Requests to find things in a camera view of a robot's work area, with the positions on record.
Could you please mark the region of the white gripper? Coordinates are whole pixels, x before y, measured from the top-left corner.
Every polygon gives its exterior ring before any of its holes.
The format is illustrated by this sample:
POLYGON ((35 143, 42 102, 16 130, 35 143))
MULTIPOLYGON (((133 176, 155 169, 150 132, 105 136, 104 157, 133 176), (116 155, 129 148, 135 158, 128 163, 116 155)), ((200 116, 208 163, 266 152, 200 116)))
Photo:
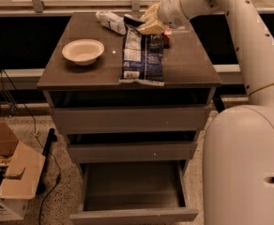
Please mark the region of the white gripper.
POLYGON ((142 35, 161 34, 168 26, 178 28, 189 21, 184 14, 180 0, 160 0, 152 5, 140 18, 143 23, 137 27, 142 35))

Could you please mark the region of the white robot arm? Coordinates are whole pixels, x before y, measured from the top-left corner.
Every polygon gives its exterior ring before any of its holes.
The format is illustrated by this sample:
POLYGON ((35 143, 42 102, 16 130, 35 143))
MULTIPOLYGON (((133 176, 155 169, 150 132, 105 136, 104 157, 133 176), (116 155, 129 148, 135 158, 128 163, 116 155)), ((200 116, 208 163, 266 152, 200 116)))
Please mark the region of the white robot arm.
POLYGON ((157 34, 222 10, 249 102, 205 132, 205 225, 274 225, 274 38, 251 0, 160 0, 139 32, 157 34))

